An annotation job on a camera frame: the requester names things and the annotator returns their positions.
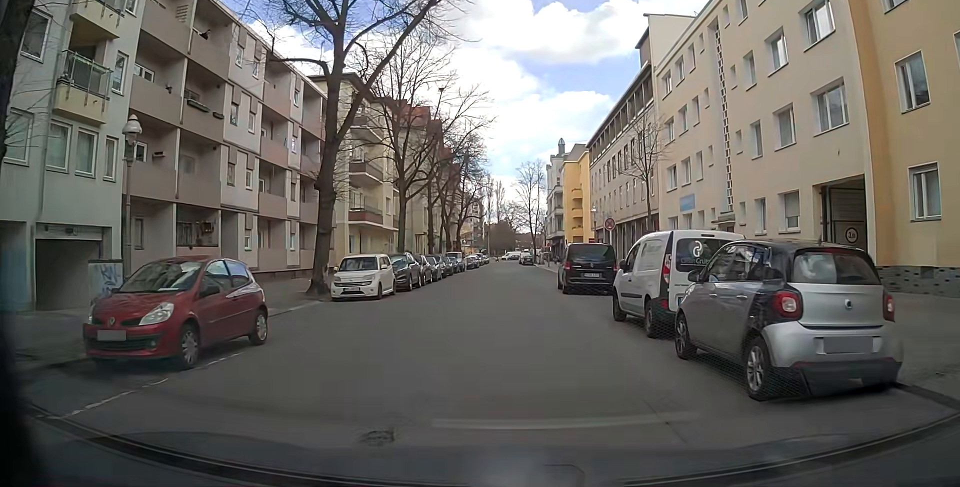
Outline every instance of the taillight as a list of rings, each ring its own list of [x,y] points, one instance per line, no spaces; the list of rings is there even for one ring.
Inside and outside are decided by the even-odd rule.
[[[800,295],[789,290],[778,290],[774,294],[774,309],[783,318],[798,319],[804,314]]]
[[[667,252],[666,256],[663,257],[663,267],[660,269],[660,276],[667,285],[670,285],[670,262],[672,260],[673,256]]]
[[[897,309],[894,309],[894,297],[890,294],[883,294],[883,320],[887,322],[894,322],[894,314],[896,314]]]

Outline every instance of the garage entrance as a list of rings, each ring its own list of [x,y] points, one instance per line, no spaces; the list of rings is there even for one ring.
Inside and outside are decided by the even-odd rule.
[[[863,176],[820,186],[823,241],[867,250],[867,191]]]

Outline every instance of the headlight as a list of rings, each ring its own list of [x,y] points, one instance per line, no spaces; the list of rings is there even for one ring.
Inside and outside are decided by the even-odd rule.
[[[150,312],[140,319],[140,326],[166,322],[172,314],[174,314],[174,304],[170,301],[163,301],[160,305],[150,309]]]

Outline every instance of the white van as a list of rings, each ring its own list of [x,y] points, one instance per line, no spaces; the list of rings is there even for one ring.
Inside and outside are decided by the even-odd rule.
[[[613,279],[613,320],[643,318],[648,337],[673,329],[690,281],[724,245],[743,234],[719,230],[666,230],[636,240]]]

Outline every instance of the yellow building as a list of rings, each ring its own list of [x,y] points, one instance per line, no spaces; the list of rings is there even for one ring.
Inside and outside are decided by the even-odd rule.
[[[591,199],[591,154],[584,144],[574,144],[560,171],[563,185],[563,239],[566,243],[588,241],[584,230],[590,224],[591,209],[584,201]]]

